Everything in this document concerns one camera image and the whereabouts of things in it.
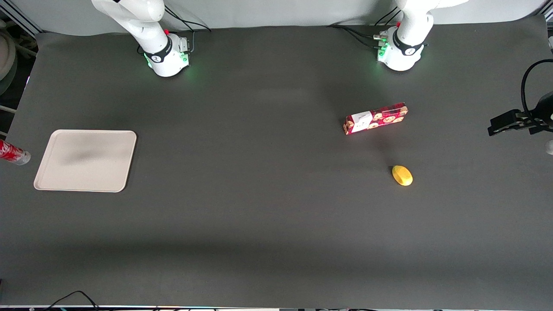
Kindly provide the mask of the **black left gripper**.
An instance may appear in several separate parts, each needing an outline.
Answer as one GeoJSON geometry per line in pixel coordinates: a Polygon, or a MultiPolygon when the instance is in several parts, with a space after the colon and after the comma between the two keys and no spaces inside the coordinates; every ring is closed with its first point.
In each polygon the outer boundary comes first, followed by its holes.
{"type": "Polygon", "coordinates": [[[495,136],[511,130],[529,130],[533,135],[539,132],[553,131],[553,92],[540,98],[536,107],[530,111],[531,123],[525,123],[525,114],[518,109],[509,110],[490,120],[488,135],[495,136]]]}

